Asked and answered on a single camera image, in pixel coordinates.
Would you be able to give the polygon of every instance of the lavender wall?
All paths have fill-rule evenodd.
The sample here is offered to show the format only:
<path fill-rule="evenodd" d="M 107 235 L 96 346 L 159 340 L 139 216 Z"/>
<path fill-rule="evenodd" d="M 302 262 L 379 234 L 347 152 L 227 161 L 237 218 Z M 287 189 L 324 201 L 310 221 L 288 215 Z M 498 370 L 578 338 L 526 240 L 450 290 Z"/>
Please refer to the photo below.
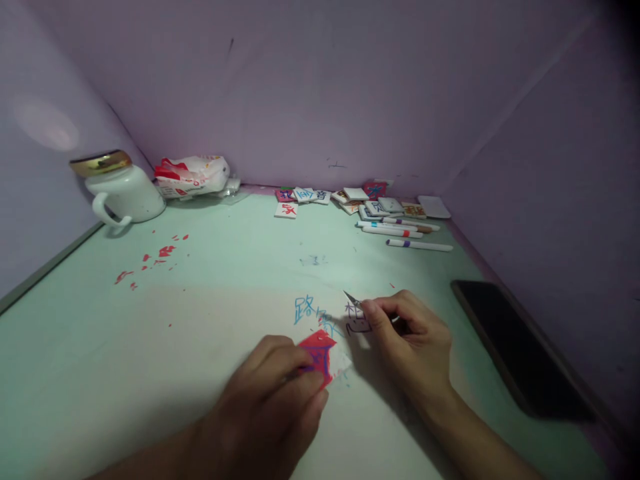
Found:
<path fill-rule="evenodd" d="M 448 183 L 592 12 L 585 0 L 28 2 L 152 163 L 222 153 L 251 183 L 383 177 L 404 195 Z"/>
<path fill-rule="evenodd" d="M 619 30 L 598 18 L 444 199 L 631 430 L 640 421 L 640 99 Z"/>
<path fill-rule="evenodd" d="M 0 298 L 97 223 L 68 160 L 122 148 L 148 164 L 34 16 L 0 0 Z"/>

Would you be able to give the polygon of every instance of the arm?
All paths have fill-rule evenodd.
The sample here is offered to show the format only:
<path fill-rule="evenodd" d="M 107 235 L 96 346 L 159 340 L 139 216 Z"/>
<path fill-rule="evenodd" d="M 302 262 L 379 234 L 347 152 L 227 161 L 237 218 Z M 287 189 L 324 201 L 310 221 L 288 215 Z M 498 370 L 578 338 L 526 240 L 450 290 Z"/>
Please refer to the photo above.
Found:
<path fill-rule="evenodd" d="M 442 320 L 406 290 L 367 300 L 363 309 L 392 376 L 465 478 L 542 478 L 451 386 L 451 334 Z M 394 330 L 392 314 L 407 322 L 410 333 Z"/>
<path fill-rule="evenodd" d="M 290 338 L 263 338 L 204 418 L 91 480 L 288 479 L 329 398 L 322 373 L 291 379 L 312 363 Z"/>

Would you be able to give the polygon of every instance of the black phone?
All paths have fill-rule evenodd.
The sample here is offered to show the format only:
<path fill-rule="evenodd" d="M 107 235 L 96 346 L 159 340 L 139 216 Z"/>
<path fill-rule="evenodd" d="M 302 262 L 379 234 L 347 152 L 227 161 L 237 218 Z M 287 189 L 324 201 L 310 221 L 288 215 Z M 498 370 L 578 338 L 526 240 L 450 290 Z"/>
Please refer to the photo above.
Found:
<path fill-rule="evenodd" d="M 509 392 L 532 417 L 594 421 L 576 388 L 497 285 L 455 280 L 451 288 Z"/>

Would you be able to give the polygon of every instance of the white marker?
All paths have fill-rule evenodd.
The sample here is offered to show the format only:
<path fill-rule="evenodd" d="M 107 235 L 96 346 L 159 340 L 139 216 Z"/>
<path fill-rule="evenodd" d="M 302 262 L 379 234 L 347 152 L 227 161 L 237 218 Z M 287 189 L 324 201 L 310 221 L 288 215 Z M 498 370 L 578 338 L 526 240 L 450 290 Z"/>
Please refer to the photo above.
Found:
<path fill-rule="evenodd" d="M 408 247 L 408 248 L 420 248 L 424 250 L 438 250 L 438 251 L 451 251 L 453 247 L 451 245 L 440 245 L 438 243 L 424 243 L 424 242 L 410 242 L 408 240 L 387 240 L 387 245 L 390 247 Z"/>
<path fill-rule="evenodd" d="M 384 223 L 397 223 L 398 225 L 414 225 L 416 227 L 427 227 L 433 231 L 440 230 L 440 227 L 438 227 L 438 225 L 432 225 L 430 223 L 424 223 L 424 222 L 414 222 L 413 220 L 399 220 L 399 219 L 384 218 L 382 219 L 382 221 Z"/>
<path fill-rule="evenodd" d="M 366 221 L 362 221 L 362 220 L 358 220 L 358 223 L 356 223 L 355 226 L 356 227 L 393 228 L 393 229 L 399 229 L 399 230 L 418 231 L 418 227 L 414 227 L 412 225 L 408 225 L 408 226 L 390 225 L 388 223 L 366 222 Z"/>
<path fill-rule="evenodd" d="M 380 235 L 393 235 L 394 237 L 422 238 L 423 233 L 400 229 L 387 229 L 379 227 L 362 227 L 363 232 L 379 233 Z"/>

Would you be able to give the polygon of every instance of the mint green desk surface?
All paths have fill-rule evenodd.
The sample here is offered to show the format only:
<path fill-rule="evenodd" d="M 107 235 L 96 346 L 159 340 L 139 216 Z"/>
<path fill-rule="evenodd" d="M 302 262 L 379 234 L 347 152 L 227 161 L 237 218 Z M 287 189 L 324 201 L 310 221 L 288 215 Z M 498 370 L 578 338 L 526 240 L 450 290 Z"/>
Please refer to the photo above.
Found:
<path fill-rule="evenodd" d="M 12 306 L 0 318 L 0 478 L 95 473 L 204 414 L 262 336 L 317 330 L 315 313 L 296 323 L 296 301 L 347 321 L 343 289 L 366 299 L 403 288 L 449 325 L 452 382 L 498 434 L 549 478 L 608 475 L 578 427 L 532 419 L 512 400 L 451 292 L 451 280 L 481 275 L 445 223 L 432 222 L 443 228 L 428 241 L 450 253 L 388 247 L 334 204 L 300 205 L 296 220 L 275 209 L 266 195 L 196 199 L 120 237 L 104 227 Z M 165 246 L 176 248 L 159 257 Z M 123 271 L 134 274 L 114 285 Z M 329 386 L 293 478 L 457 478 L 371 334 L 333 335 L 354 366 Z"/>

